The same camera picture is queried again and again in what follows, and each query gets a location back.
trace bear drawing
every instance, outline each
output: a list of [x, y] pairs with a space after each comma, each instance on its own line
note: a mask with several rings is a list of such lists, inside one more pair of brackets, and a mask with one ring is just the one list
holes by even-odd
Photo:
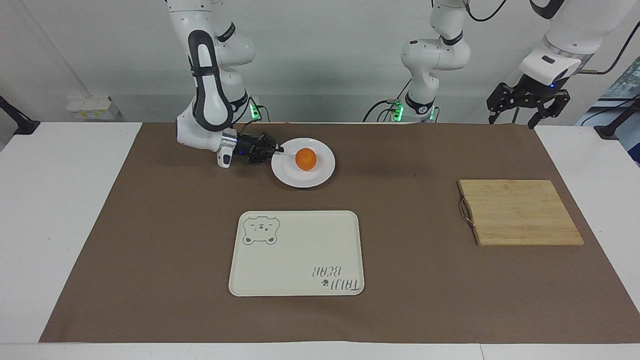
[[243, 227], [243, 243], [245, 245], [251, 245], [256, 241], [266, 242], [268, 245], [273, 245], [278, 241], [276, 231], [278, 231], [278, 228], [280, 227], [280, 221], [277, 218], [248, 218], [244, 221]]

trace metal ring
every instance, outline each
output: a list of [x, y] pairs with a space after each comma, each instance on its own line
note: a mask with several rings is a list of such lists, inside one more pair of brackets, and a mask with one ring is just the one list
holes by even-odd
[[465, 196], [462, 195], [462, 199], [460, 200], [460, 213], [462, 214], [462, 217], [465, 219], [465, 221], [469, 224], [469, 226], [471, 227], [476, 227], [476, 225], [474, 224], [474, 222], [470, 219], [470, 215], [468, 215], [470, 212], [467, 209], [467, 204], [465, 203]]

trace white table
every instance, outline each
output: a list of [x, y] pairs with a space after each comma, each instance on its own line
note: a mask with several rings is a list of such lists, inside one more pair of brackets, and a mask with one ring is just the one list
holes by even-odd
[[[44, 123], [0, 152], [0, 359], [640, 359], [639, 344], [37, 344], [139, 128]], [[640, 308], [640, 169], [590, 127], [536, 131]]]

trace orange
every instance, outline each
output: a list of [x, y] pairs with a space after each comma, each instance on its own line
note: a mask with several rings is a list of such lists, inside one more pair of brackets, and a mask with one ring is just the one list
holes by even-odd
[[296, 165], [304, 170], [311, 171], [314, 167], [316, 167], [317, 157], [313, 150], [304, 148], [300, 149], [296, 153]]

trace white tray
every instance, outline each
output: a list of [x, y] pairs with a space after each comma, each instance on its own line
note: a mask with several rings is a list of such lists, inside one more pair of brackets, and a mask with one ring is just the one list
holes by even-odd
[[238, 221], [229, 291], [238, 297], [358, 295], [364, 288], [351, 211], [249, 211]]

